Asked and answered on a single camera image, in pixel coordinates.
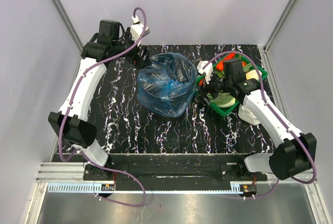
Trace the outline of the detached blue trash bag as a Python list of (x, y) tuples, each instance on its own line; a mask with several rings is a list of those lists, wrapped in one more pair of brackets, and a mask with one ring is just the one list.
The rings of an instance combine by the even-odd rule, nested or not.
[(138, 73), (137, 100), (163, 117), (179, 117), (196, 92), (197, 76), (197, 68), (180, 53), (154, 55)]

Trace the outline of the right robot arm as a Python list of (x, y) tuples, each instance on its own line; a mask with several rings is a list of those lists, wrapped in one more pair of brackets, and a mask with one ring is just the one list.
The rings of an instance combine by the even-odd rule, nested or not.
[(199, 73), (205, 76), (204, 84), (209, 93), (213, 97), (220, 92), (231, 94), (253, 113), (275, 145), (273, 153), (248, 155), (236, 168), (238, 177), (249, 180), (256, 172), (263, 172), (274, 174), (279, 180), (295, 179), (296, 175), (311, 169), (313, 176), (307, 183), (313, 183), (317, 177), (314, 135), (304, 134), (277, 109), (266, 95), (261, 74), (247, 79), (242, 61), (237, 58), (224, 61), (223, 66), (223, 78), (214, 74), (211, 61), (197, 66)]

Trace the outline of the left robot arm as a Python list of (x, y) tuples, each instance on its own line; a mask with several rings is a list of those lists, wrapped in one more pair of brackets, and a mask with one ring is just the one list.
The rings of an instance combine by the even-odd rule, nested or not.
[(149, 51), (141, 45), (149, 27), (138, 16), (125, 29), (118, 21), (102, 20), (99, 31), (84, 45), (78, 74), (70, 92), (58, 112), (51, 112), (48, 121), (58, 136), (58, 150), (63, 143), (72, 146), (95, 166), (95, 174), (102, 180), (112, 176), (111, 159), (98, 143), (97, 128), (88, 120), (89, 107), (100, 79), (111, 61), (124, 57), (135, 68), (151, 64)]

